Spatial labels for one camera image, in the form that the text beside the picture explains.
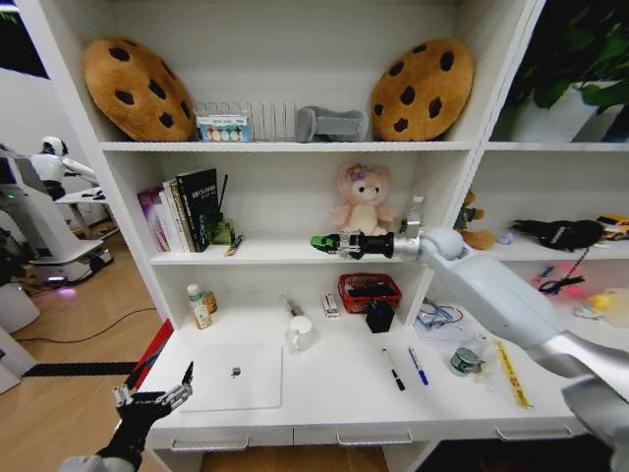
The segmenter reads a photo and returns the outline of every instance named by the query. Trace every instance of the plush bear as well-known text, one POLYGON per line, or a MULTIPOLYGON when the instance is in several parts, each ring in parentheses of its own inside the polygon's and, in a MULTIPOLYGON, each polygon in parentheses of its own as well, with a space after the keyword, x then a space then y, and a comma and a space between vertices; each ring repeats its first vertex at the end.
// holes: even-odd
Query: plush bear
POLYGON ((389 169, 359 163, 341 166, 338 190, 345 201, 332 214, 334 224, 345 231, 363 231, 368 236, 386 234, 396 212, 384 204, 390 188, 389 169))
POLYGON ((454 223, 456 229, 463 240, 472 248, 485 250, 489 249, 495 243, 495 236, 490 231, 468 231, 468 223, 477 219, 483 219, 485 210, 480 208, 469 208, 476 199, 476 194, 471 190, 465 196, 459 216, 454 223))
POLYGON ((146 46, 124 37, 103 37, 83 55, 94 103, 136 141, 185 141, 195 129, 184 85, 146 46))
POLYGON ((427 141, 457 120, 472 90, 474 59, 461 42, 415 46, 382 75, 372 92, 373 137, 427 141))

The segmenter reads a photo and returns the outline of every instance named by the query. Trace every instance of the white book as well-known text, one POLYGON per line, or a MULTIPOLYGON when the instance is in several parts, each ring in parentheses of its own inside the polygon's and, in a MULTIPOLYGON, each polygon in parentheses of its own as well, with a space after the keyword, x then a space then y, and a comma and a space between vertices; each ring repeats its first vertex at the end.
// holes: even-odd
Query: white book
POLYGON ((179 241, 179 236, 177 236, 177 229, 175 228, 175 221, 170 215, 170 208, 165 205, 166 203, 166 193, 162 190, 159 192, 159 199, 161 203, 155 205, 155 212, 157 213, 157 219, 159 219, 159 224, 164 230, 164 234, 166 235, 166 241, 168 242, 168 247, 174 253, 182 253, 184 249, 181 246, 181 241, 179 241))
POLYGON ((177 236, 179 237, 179 242, 181 243, 182 252, 190 253, 192 249, 188 246, 188 241, 186 240, 186 234, 184 233, 184 227, 181 220, 181 216, 179 215, 179 211, 177 211, 177 206, 175 205, 175 199, 173 198, 173 191, 170 188, 170 180, 164 182, 164 193, 166 194, 166 202, 168 203, 168 207, 170 208, 170 212, 173 215, 173 220, 175 221, 175 230, 177 231, 177 236))

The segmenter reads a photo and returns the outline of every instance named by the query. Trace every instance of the tape measure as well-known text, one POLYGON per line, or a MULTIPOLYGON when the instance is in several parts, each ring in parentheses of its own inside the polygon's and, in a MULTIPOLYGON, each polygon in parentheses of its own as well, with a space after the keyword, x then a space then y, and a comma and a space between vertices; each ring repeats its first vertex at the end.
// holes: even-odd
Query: tape measure
POLYGON ((498 349, 498 357, 500 358, 502 370, 507 376, 507 379, 509 380, 509 386, 511 386, 511 391, 515 396, 515 402, 522 408, 533 408, 533 405, 529 403, 529 400, 527 400, 527 396, 524 394, 524 390, 520 385, 520 381, 518 380, 518 376, 515 373, 515 369, 513 369, 513 366, 511 365, 511 360, 509 359, 507 350, 504 348, 504 345, 501 341, 496 340, 494 342, 496 348, 498 349))

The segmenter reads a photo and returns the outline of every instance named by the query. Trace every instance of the black book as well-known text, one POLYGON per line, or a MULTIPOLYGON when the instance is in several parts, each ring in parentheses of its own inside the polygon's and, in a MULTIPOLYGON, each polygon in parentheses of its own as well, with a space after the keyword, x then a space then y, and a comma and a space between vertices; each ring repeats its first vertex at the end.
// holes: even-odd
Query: black book
POLYGON ((201 253, 209 246, 207 225, 211 221, 211 216, 218 211, 216 169, 179 174, 177 187, 184 202, 195 252, 201 253))

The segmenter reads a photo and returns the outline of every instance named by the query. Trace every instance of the purple book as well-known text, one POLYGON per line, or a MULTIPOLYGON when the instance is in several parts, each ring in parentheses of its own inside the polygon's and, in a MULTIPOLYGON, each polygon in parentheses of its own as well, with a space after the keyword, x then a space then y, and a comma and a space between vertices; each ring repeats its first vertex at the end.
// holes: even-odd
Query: purple book
POLYGON ((164 252, 170 251, 170 248, 166 242, 166 234, 161 224, 159 224, 157 211, 155 211, 155 205, 160 204, 159 191, 161 190, 161 187, 145 190, 138 194, 138 200, 140 201, 140 206, 142 207, 142 212, 144 213, 144 218, 146 218, 148 230, 153 238, 155 247, 157 251, 164 252))

